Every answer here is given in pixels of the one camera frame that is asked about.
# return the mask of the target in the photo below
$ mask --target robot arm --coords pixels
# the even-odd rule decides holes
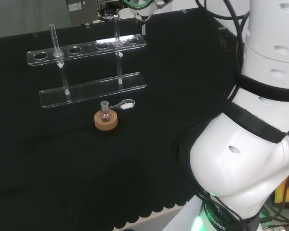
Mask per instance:
[[[140,24],[145,24],[153,13],[167,6],[173,0],[121,0],[135,15]]]
[[[190,164],[213,199],[248,220],[289,175],[289,1],[250,0],[243,53],[230,110],[196,140]],[[207,211],[202,214],[207,230],[218,229]]]

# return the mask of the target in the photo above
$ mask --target acrylic test tube rack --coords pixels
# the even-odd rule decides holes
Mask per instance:
[[[122,51],[144,47],[146,42],[142,35],[120,37],[118,15],[114,16],[115,37],[60,47],[53,24],[50,31],[53,48],[27,53],[28,64],[32,66],[56,63],[59,68],[62,87],[41,90],[39,92],[41,106],[51,108],[70,103],[81,102],[102,96],[118,94],[125,91],[146,87],[146,82],[139,72],[122,75]],[[65,74],[65,60],[83,58],[114,52],[117,59],[118,76],[69,86]]]

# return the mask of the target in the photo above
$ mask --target sticker label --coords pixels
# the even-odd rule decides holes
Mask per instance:
[[[82,7],[81,7],[81,2],[77,2],[77,3],[74,3],[74,4],[69,4],[68,6],[68,10],[71,12],[71,11],[76,11],[76,10],[81,10]]]

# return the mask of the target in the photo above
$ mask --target black tablecloth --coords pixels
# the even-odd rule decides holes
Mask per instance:
[[[121,20],[121,35],[137,34]],[[0,38],[0,231],[108,231],[193,193],[171,155],[178,131],[201,123],[231,90],[233,52],[221,46],[199,10],[155,15],[147,46],[124,52],[123,73],[140,71],[147,87],[43,109],[39,91],[59,87],[56,64],[31,67],[26,52],[52,46],[50,33]],[[57,31],[63,45],[113,36],[112,23]],[[77,84],[116,76],[114,54],[66,61]],[[118,127],[94,126],[100,101],[134,99]]]

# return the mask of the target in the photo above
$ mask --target clear acrylic shelf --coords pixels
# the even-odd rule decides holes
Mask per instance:
[[[60,47],[62,53],[62,56],[60,57],[55,56],[54,48],[29,51],[27,52],[27,60],[29,65],[36,66],[55,63],[62,60],[78,59],[116,51],[136,49],[146,45],[146,41],[142,35],[122,36],[120,37],[120,40],[123,42],[121,46],[115,46],[116,38],[109,38]]]
[[[122,75],[122,84],[118,82],[119,77],[116,76],[68,86],[69,94],[66,94],[64,87],[41,90],[39,92],[41,106],[57,107],[146,87],[146,82],[139,72]]]

